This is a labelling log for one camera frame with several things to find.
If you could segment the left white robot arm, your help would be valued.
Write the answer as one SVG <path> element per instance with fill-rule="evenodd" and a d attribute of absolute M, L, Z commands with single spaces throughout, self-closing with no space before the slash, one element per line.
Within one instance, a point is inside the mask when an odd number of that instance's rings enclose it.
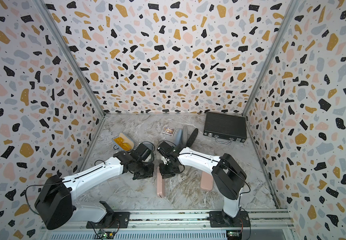
<path fill-rule="evenodd" d="M 35 208 L 47 230 L 55 230 L 68 222 L 87 222 L 87 228 L 104 229 L 117 224 L 127 227 L 129 213 L 116 214 L 105 201 L 82 204 L 78 198 L 95 186 L 122 174 L 133 174 L 133 180 L 151 178 L 154 174 L 154 147 L 139 144 L 130 151 L 120 151 L 106 161 L 80 173 L 47 179 L 35 202 Z"/>

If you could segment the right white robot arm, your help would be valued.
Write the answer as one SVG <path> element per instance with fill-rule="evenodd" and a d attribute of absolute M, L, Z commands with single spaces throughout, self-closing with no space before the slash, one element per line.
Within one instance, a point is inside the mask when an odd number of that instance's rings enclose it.
<path fill-rule="evenodd" d="M 166 141 L 159 145 L 158 152 L 167 161 L 159 166 L 164 179 L 180 174 L 180 167 L 186 166 L 212 175 L 218 191 L 224 197 L 223 218 L 228 221 L 236 219 L 241 210 L 240 197 L 246 185 L 246 173 L 231 155 L 206 155 L 189 147 L 172 146 Z"/>

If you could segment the grey case with glasses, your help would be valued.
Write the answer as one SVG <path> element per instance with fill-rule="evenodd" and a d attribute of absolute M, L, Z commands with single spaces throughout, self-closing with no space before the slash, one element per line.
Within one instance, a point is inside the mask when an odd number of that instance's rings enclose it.
<path fill-rule="evenodd" d="M 182 144 L 185 146 L 188 141 L 188 128 L 186 125 L 183 126 L 182 129 Z"/>

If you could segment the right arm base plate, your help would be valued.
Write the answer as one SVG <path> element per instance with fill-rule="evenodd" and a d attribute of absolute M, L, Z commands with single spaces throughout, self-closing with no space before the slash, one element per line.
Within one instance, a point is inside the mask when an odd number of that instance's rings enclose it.
<path fill-rule="evenodd" d="M 244 210 L 240 210 L 234 218 L 224 211 L 211 211 L 208 220 L 212 228 L 245 228 L 251 226 L 248 212 Z"/>

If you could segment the pink glasses case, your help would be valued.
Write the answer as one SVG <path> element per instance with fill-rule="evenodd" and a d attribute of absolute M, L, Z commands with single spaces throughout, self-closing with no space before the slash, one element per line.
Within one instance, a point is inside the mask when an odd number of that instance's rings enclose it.
<path fill-rule="evenodd" d="M 157 195 L 158 197 L 160 198 L 164 198 L 165 197 L 165 180 L 163 179 L 163 176 L 160 172 L 160 168 L 158 167 L 157 168 L 157 180 L 156 180 L 156 183 L 157 183 Z"/>
<path fill-rule="evenodd" d="M 213 189 L 213 177 L 211 174 L 208 174 L 206 172 L 202 172 L 201 174 L 201 181 L 200 181 L 200 188 L 204 191 L 210 192 Z"/>

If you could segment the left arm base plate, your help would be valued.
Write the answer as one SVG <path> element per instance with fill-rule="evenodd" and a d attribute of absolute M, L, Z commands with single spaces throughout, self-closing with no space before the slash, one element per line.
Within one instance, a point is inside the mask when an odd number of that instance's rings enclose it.
<path fill-rule="evenodd" d="M 126 229 L 130 220 L 130 212 L 114 212 L 107 213 L 102 220 L 97 223 L 88 221 L 86 224 L 87 229 Z"/>

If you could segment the blue case brown lining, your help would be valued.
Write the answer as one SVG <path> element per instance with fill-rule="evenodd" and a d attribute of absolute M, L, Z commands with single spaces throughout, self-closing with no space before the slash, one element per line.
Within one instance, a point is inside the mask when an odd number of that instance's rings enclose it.
<path fill-rule="evenodd" d="M 174 144 L 176 146 L 179 146 L 182 144 L 182 134 L 183 134 L 183 130 L 182 129 L 178 129 L 175 133 L 175 138 L 174 138 Z"/>

